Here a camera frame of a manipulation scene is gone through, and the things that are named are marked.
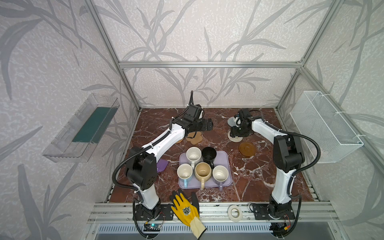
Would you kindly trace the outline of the multicolour woven round coaster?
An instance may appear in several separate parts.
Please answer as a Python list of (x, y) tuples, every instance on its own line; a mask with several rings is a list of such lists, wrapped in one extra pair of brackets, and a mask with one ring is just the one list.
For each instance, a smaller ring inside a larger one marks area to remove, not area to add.
[(234, 143), (239, 143), (243, 140), (243, 137), (232, 137), (231, 136), (231, 131), (228, 132), (228, 138), (230, 141), (234, 142)]

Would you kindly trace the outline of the grey blue round coaster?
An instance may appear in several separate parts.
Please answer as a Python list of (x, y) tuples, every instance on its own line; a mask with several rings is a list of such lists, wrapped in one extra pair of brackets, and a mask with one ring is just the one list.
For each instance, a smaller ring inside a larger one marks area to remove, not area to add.
[(230, 127), (237, 127), (238, 125), (237, 125), (237, 120), (238, 120), (238, 118), (236, 118), (236, 117), (231, 117), (231, 118), (229, 118), (228, 119), (228, 125), (230, 126)]

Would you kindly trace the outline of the cork paw shaped coaster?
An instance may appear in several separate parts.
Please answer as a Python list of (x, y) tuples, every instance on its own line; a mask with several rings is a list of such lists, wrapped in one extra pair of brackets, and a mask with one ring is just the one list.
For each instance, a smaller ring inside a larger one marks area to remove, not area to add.
[(189, 133), (186, 137), (186, 140), (192, 145), (197, 145), (203, 140), (202, 132)]

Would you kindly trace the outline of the brown wooden round coaster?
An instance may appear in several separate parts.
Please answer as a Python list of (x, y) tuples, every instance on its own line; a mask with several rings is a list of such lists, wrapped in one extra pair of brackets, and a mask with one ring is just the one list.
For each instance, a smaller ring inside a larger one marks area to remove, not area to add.
[(239, 145), (239, 152), (243, 156), (250, 158), (256, 154), (256, 147), (250, 142), (244, 142)]

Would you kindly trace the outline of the white speckled mug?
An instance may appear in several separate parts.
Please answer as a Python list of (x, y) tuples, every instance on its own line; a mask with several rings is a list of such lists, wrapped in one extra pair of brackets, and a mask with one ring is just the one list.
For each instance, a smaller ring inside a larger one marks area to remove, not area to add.
[(202, 151), (197, 147), (191, 147), (186, 152), (186, 157), (189, 164), (194, 169), (196, 165), (202, 162)]

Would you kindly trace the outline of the black mug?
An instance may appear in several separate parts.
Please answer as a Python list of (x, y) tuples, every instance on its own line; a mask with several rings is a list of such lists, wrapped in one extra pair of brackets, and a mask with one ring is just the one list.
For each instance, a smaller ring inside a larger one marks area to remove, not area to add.
[(203, 162), (207, 163), (211, 169), (213, 170), (215, 168), (214, 161), (217, 156), (217, 151), (212, 147), (205, 147), (202, 149), (202, 158)]

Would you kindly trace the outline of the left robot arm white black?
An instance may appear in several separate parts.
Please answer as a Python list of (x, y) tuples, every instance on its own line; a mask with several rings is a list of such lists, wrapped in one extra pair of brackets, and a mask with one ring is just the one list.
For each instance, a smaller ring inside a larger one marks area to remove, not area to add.
[(127, 159), (115, 168), (112, 181), (115, 186), (134, 190), (140, 204), (152, 211), (160, 205), (156, 193), (157, 163), (174, 144), (189, 133), (206, 132), (213, 129), (213, 121), (204, 118), (201, 105), (189, 103), (176, 117), (171, 118), (168, 128), (153, 141), (140, 148), (132, 148)]

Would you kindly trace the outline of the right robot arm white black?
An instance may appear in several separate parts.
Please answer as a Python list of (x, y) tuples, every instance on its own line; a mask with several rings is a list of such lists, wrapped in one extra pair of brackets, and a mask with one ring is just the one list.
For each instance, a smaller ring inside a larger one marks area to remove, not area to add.
[[(258, 133), (273, 144), (273, 162), (277, 167), (275, 187), (271, 193), (269, 211), (271, 214), (288, 211), (292, 199), (292, 186), (296, 175), (313, 167), (321, 157), (321, 148), (313, 139), (302, 134), (284, 131), (265, 120), (262, 111), (260, 115), (252, 116), (253, 110), (241, 109), (229, 118), (231, 127), (230, 137), (244, 138)], [(311, 142), (317, 153), (315, 159), (307, 166), (301, 167), (305, 162), (305, 154), (301, 140)]]

